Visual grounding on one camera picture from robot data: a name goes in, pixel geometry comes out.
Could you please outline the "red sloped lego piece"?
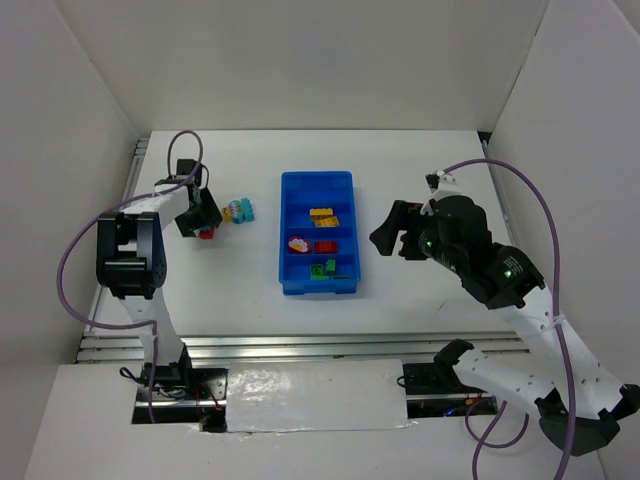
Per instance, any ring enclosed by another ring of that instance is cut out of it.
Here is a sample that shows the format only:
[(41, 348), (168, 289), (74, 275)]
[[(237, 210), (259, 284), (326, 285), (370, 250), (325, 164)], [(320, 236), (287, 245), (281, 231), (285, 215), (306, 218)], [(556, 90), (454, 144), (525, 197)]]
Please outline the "red sloped lego piece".
[(315, 241), (313, 245), (313, 250), (316, 254), (336, 254), (338, 249), (338, 243), (333, 240)]

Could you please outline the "red flower lego brick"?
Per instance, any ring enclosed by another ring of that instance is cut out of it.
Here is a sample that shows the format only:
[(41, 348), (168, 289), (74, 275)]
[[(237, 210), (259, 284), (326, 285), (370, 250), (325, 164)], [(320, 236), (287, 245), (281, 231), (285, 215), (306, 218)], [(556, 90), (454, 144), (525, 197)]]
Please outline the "red flower lego brick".
[(287, 249), (291, 254), (310, 254), (312, 252), (312, 244), (308, 239), (292, 236), (287, 241)]

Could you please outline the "small green lego brick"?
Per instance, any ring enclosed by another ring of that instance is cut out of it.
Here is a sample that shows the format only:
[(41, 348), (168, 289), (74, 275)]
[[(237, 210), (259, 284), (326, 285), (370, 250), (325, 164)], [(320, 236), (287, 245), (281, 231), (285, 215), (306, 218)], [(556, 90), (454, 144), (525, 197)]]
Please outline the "small green lego brick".
[(310, 277), (314, 280), (326, 279), (324, 266), (322, 264), (313, 264), (310, 269)]

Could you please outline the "yellow striped lego brick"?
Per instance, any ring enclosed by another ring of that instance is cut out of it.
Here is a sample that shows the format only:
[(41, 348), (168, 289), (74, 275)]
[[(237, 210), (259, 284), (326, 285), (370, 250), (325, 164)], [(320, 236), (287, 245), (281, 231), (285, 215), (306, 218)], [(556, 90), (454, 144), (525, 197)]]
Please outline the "yellow striped lego brick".
[(337, 216), (330, 216), (315, 220), (314, 225), (317, 228), (336, 228), (340, 226), (340, 222)]

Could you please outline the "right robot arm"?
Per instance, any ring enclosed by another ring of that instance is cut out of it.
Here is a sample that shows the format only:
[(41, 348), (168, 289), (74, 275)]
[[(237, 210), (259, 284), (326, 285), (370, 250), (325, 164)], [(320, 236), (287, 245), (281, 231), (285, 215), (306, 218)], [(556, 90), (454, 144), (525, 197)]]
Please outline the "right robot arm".
[(383, 256), (433, 260), (457, 275), (463, 289), (496, 313), (544, 364), (546, 374), (501, 365), (479, 348), (455, 340), (435, 362), (461, 384), (485, 390), (536, 420), (558, 448), (569, 414), (576, 414), (572, 455), (607, 446), (621, 419), (639, 409), (639, 388), (613, 376), (563, 318), (552, 316), (552, 293), (524, 252), (493, 240), (485, 211), (453, 195), (422, 205), (397, 200), (370, 236)]

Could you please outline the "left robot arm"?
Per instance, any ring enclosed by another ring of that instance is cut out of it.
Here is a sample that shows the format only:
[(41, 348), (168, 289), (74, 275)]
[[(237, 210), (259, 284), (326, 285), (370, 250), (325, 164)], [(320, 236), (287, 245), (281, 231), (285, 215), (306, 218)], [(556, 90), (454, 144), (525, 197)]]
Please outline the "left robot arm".
[(176, 333), (165, 302), (168, 276), (164, 230), (174, 224), (184, 238), (210, 239), (223, 217), (204, 168), (180, 159), (174, 174), (158, 181), (153, 195), (97, 223), (96, 275), (128, 313), (143, 347), (141, 382), (153, 390), (196, 389), (192, 361)]

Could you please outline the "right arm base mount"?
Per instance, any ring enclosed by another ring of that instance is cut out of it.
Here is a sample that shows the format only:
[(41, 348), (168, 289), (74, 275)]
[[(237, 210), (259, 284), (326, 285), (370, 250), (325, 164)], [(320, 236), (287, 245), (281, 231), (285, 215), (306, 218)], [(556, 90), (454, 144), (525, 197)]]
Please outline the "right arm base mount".
[(396, 383), (405, 391), (410, 419), (494, 415), (497, 401), (488, 393), (462, 385), (437, 371), (434, 363), (406, 363)]

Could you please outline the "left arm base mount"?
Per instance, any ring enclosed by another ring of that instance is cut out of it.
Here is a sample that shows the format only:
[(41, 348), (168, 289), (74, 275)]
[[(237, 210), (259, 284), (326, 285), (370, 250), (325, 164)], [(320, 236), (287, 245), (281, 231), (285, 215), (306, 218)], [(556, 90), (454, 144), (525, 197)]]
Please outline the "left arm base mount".
[(227, 431), (227, 369), (197, 369), (190, 389), (155, 386), (152, 394), (143, 378), (127, 367), (121, 367), (119, 374), (137, 385), (131, 419), (134, 425), (194, 424), (203, 432)]

